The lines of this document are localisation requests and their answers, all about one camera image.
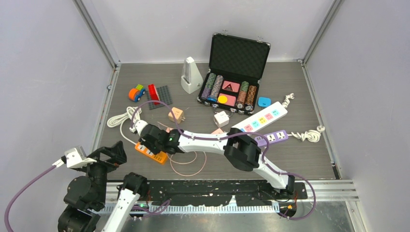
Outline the orange cube socket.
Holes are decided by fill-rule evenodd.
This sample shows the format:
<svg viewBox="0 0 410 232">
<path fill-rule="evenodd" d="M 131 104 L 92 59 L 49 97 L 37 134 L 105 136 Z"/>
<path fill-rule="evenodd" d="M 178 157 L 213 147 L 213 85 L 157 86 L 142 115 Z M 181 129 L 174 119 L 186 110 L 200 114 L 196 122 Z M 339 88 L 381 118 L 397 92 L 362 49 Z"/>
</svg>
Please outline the orange cube socket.
<svg viewBox="0 0 410 232">
<path fill-rule="evenodd" d="M 168 114 L 168 118 L 170 121 L 177 122 L 177 124 L 180 124 L 182 121 L 185 120 L 184 111 L 179 108 L 172 107 L 171 111 Z"/>
</svg>

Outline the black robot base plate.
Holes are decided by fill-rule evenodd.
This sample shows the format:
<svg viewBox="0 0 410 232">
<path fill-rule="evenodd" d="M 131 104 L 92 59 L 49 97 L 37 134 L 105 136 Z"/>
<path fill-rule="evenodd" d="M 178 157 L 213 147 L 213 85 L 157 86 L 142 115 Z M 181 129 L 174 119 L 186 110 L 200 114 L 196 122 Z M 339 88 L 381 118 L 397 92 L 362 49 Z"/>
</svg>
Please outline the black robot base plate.
<svg viewBox="0 0 410 232">
<path fill-rule="evenodd" d="M 263 206 L 308 198 L 304 183 L 295 183 L 293 193 L 274 190 L 265 180 L 151 180 L 144 200 L 171 206 L 226 206 L 236 200 L 238 206 Z"/>
</svg>

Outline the white cube socket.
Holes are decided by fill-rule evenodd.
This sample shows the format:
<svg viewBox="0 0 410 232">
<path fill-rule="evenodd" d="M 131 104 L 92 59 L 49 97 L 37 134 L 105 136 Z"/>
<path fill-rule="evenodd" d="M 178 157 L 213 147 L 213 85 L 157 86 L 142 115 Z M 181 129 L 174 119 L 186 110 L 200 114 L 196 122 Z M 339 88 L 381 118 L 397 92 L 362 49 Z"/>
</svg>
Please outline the white cube socket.
<svg viewBox="0 0 410 232">
<path fill-rule="evenodd" d="M 222 128 L 229 124 L 229 116 L 226 114 L 225 111 L 218 112 L 214 114 L 214 122 L 218 128 Z"/>
</svg>

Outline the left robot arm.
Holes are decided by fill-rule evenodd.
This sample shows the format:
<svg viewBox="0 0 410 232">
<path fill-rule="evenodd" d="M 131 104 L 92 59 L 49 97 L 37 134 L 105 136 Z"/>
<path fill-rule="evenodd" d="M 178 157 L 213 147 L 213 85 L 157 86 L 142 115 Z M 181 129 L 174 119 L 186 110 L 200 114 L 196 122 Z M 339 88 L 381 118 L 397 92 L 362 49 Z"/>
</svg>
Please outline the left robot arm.
<svg viewBox="0 0 410 232">
<path fill-rule="evenodd" d="M 105 207 L 107 175 L 127 162 L 123 142 L 102 146 L 89 155 L 77 146 L 65 151 L 61 160 L 69 169 L 84 172 L 84 175 L 74 178 L 67 187 L 63 198 L 67 207 L 58 219 L 58 231 L 93 232 L 100 219 L 97 213 Z M 143 200 L 148 189 L 146 177 L 133 172 L 125 175 L 117 204 L 103 231 L 121 231 L 135 202 Z"/>
</svg>

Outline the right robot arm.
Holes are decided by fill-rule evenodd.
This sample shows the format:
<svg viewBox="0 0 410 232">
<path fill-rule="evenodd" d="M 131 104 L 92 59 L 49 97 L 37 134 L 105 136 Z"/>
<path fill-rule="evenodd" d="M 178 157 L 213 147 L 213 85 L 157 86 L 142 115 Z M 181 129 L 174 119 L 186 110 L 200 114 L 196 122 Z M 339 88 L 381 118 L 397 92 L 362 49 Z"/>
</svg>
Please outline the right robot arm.
<svg viewBox="0 0 410 232">
<path fill-rule="evenodd" d="M 209 152 L 223 155 L 236 169 L 255 172 L 263 177 L 282 198 L 295 193 L 294 175 L 274 165 L 250 137 L 250 132 L 231 128 L 228 133 L 205 134 L 173 129 L 169 132 L 143 120 L 133 128 L 140 136 L 139 142 L 153 154 L 170 155 L 188 152 Z"/>
</svg>

